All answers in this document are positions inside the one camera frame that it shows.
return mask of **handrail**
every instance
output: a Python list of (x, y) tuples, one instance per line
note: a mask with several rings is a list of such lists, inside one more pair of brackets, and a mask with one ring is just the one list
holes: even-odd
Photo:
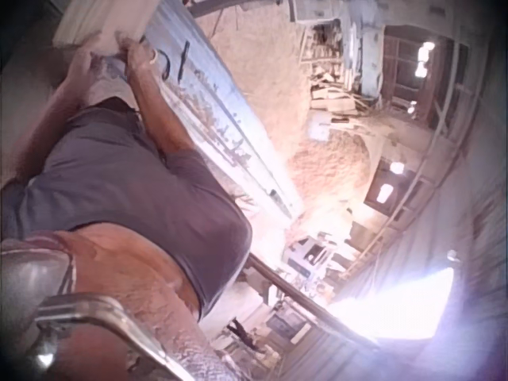
[(309, 311), (318, 320), (322, 321), (328, 327), (333, 329), (334, 332), (337, 332), (349, 340), (355, 341), (356, 343), (361, 344), (365, 347), (373, 349), (379, 348), (378, 343), (374, 339), (367, 339), (366, 337), (363, 337), (358, 333), (352, 331), (349, 327), (334, 317), (330, 312), (294, 288), (291, 284), (289, 284), (279, 274), (269, 268), (269, 266), (267, 266), (262, 260), (254, 256), (252, 253), (248, 256), (248, 264), (251, 264), (254, 269), (258, 271), (264, 278), (272, 282), (284, 294), (293, 299), (301, 307)]

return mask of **metal bar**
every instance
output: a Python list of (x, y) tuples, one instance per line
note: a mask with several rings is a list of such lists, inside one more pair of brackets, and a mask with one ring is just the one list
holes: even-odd
[(397, 60), (400, 62), (407, 62), (408, 64), (418, 65), (418, 60), (412, 60), (411, 58), (402, 58), (398, 56), (383, 56), (383, 58), (388, 58), (389, 60)]
[(160, 365), (182, 381), (193, 381), (178, 361), (172, 359), (150, 333), (142, 329), (114, 298), (78, 293), (46, 298), (37, 310), (37, 324), (92, 324), (108, 329), (131, 348)]
[(194, 18), (206, 16), (217, 10), (225, 10), (231, 6), (241, 6), (246, 2), (255, 2), (257, 0), (207, 0), (206, 2), (198, 2), (188, 8), (190, 14)]
[(296, 303), (298, 303), (305, 310), (309, 311), (312, 315), (314, 315), (317, 319), (325, 323), (327, 326), (332, 328), (335, 332), (343, 335), (351, 341), (355, 341), (358, 344), (366, 346), (368, 348), (378, 348), (379, 345), (374, 340), (369, 340), (365, 337), (360, 336), (358, 333), (355, 333), (346, 325), (337, 320), (331, 313), (325, 310), (323, 307), (316, 304), (310, 298), (307, 298), (302, 292), (298, 291), (291, 284), (286, 282), (283, 278), (280, 277), (275, 271), (273, 271), (269, 266), (267, 266), (262, 260), (254, 256), (253, 254), (249, 254), (248, 262), (251, 264), (256, 271), (258, 271), (264, 278), (275, 284), (284, 294), (293, 299)]
[(360, 255), (356, 258), (356, 260), (351, 264), (351, 266), (344, 272), (343, 276), (350, 275), (352, 272), (352, 269), (355, 268), (356, 265), (358, 264), (358, 260), (363, 258), (366, 255), (366, 253), (372, 248), (372, 246), (374, 246), (375, 242), (383, 235), (387, 226), (395, 219), (395, 216), (397, 216), (397, 214), (401, 210), (402, 206), (406, 203), (407, 199), (411, 196), (411, 192), (413, 192), (413, 189), (416, 187), (418, 180), (420, 179), (421, 174), (423, 172), (423, 169), (425, 168), (425, 165), (427, 164), (427, 160), (429, 159), (430, 154), (432, 153), (432, 151), (436, 145), (437, 138), (441, 135), (441, 131), (445, 127), (445, 117), (446, 117), (446, 113), (448, 112), (448, 108), (450, 107), (450, 102), (452, 101), (452, 94), (453, 94), (453, 89), (455, 86), (455, 78), (456, 78), (457, 67), (458, 67), (458, 63), (459, 63), (459, 50), (460, 50), (460, 44), (456, 41), (455, 44), (453, 45), (452, 70), (450, 72), (450, 80), (448, 83), (448, 89), (446, 91), (446, 96), (444, 98), (443, 113), (439, 117), (439, 122), (437, 123), (436, 130), (434, 131), (432, 139), (429, 142), (427, 149), (425, 150), (425, 154), (420, 162), (420, 165), (418, 166), (418, 169), (417, 169), (416, 174), (413, 178), (413, 181), (411, 182), (406, 193), (404, 194), (404, 196), (398, 203), (394, 212), (391, 214), (390, 218), (388, 218), (388, 220), (383, 224), (383, 226), (378, 231), (378, 233), (375, 235), (375, 237), (369, 242), (367, 247), (360, 253)]

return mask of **dirt floor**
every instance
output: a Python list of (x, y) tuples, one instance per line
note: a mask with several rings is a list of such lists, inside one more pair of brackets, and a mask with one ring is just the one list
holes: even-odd
[(304, 28), (289, 22), (287, 4), (247, 12), (238, 6), (197, 22), (264, 123), (303, 198), (306, 212), (287, 240), (319, 230), (334, 233), (348, 200), (368, 180), (370, 160), (360, 137), (338, 131), (327, 142), (307, 137), (310, 69), (298, 64)]

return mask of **gray t-shirt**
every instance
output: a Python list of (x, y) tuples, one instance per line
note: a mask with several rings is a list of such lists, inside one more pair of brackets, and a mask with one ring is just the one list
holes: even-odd
[(2, 239), (97, 222), (122, 225), (184, 270), (201, 317), (247, 259), (252, 230), (194, 150), (161, 155), (134, 112), (84, 110), (41, 174), (2, 189)]

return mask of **pipe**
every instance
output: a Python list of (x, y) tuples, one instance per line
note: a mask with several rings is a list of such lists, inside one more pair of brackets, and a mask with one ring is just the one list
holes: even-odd
[(255, 1), (257, 0), (206, 0), (205, 2), (198, 2), (189, 6), (188, 10), (193, 18), (198, 18), (218, 10), (225, 10), (231, 6), (241, 6), (246, 2)]
[(350, 328), (337, 320), (330, 312), (316, 304), (310, 298), (307, 298), (307, 296), (305, 296), (302, 292), (298, 291), (291, 284), (286, 282), (286, 280), (281, 278), (279, 274), (269, 268), (269, 266), (267, 266), (263, 261), (254, 256), (252, 253), (250, 253), (248, 256), (248, 264), (252, 265), (252, 267), (254, 267), (256, 271), (258, 271), (264, 278), (275, 284), (275, 286), (279, 288), (285, 295), (289, 296), (302, 308), (309, 311), (318, 320), (322, 321), (331, 329), (333, 329), (334, 332), (337, 332), (349, 340), (355, 341), (356, 343), (361, 344), (365, 347), (372, 349), (379, 348), (379, 345), (376, 341), (367, 339), (358, 333), (353, 332)]

